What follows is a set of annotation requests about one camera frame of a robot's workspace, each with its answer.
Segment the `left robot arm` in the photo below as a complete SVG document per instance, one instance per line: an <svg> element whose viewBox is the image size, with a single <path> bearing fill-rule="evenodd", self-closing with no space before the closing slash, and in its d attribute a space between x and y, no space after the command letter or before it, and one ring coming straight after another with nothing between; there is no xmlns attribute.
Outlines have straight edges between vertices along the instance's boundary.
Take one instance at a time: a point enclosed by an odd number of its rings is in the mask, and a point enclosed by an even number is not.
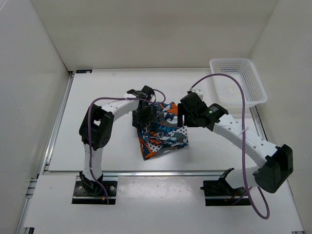
<svg viewBox="0 0 312 234"><path fill-rule="evenodd" d="M103 148L111 138L113 123L128 113L132 113L132 126L135 128L156 123L154 96L155 91L145 85L141 90L131 89L119 98L99 97L88 107L79 129L85 150L84 169L79 177L84 189L91 195L102 195L108 199L101 162Z"/></svg>

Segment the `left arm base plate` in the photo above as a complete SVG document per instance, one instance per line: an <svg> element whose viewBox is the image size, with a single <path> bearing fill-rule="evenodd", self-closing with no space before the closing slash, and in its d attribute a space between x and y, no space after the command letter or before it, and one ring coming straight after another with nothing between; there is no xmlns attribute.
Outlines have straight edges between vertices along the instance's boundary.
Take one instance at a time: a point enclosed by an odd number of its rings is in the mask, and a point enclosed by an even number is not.
<svg viewBox="0 0 312 234"><path fill-rule="evenodd" d="M108 200L99 185L96 191L92 192L77 176L73 190L72 204L92 204L92 205L115 205L117 196L117 180L105 180L102 182L106 189Z"/></svg>

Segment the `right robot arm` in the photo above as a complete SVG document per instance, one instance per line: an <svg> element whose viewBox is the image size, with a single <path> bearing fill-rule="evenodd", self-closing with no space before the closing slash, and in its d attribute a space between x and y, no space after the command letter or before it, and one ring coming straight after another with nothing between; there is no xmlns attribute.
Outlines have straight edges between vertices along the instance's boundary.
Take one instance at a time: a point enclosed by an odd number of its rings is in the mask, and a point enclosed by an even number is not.
<svg viewBox="0 0 312 234"><path fill-rule="evenodd" d="M256 166L246 169L251 185L275 193L293 172L293 150L277 146L243 128L229 112L214 103L207 106L196 93L190 92L178 104L178 126L209 129L247 154Z"/></svg>

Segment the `colourful patterned shorts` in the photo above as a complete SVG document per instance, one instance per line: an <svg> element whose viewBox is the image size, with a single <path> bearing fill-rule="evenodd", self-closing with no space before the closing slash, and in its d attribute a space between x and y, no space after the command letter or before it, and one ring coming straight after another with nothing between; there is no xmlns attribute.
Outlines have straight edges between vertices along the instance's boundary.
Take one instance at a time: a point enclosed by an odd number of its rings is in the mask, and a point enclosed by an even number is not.
<svg viewBox="0 0 312 234"><path fill-rule="evenodd" d="M156 108L155 122L134 124L144 160L189 145L187 128L177 125L177 104L158 102L154 107Z"/></svg>

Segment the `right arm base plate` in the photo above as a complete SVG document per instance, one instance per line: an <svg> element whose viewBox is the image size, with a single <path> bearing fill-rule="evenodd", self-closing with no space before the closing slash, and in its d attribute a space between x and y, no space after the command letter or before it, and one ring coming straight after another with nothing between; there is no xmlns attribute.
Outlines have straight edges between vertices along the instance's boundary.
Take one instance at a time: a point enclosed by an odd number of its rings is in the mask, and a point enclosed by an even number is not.
<svg viewBox="0 0 312 234"><path fill-rule="evenodd" d="M251 206L244 187L232 188L225 180L204 180L200 188L206 206Z"/></svg>

